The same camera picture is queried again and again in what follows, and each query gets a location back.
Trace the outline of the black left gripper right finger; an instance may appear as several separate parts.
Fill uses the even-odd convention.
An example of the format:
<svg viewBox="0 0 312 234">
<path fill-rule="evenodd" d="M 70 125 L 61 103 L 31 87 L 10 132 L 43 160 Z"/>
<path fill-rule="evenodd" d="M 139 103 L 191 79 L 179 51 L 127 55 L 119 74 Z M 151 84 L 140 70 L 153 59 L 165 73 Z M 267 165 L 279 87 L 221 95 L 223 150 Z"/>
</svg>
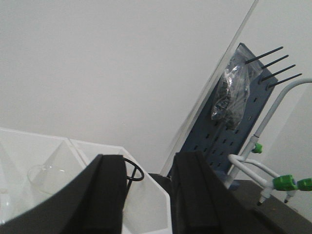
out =
<svg viewBox="0 0 312 234">
<path fill-rule="evenodd" d="M 310 234 L 312 224 L 271 197 L 256 205 L 260 187 L 241 181 L 226 189 L 201 152 L 182 152 L 171 169 L 175 234 Z"/>
</svg>

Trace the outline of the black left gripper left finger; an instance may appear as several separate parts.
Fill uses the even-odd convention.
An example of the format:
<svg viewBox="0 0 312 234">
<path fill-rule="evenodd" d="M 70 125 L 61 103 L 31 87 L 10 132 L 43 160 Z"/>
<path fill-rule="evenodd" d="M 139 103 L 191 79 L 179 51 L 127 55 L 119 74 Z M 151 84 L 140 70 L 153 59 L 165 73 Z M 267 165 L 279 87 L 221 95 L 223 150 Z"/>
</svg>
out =
<svg viewBox="0 0 312 234">
<path fill-rule="evenodd" d="M 2 234 L 119 234 L 126 199 L 121 155 L 98 155 L 52 197 L 1 225 Z"/>
</svg>

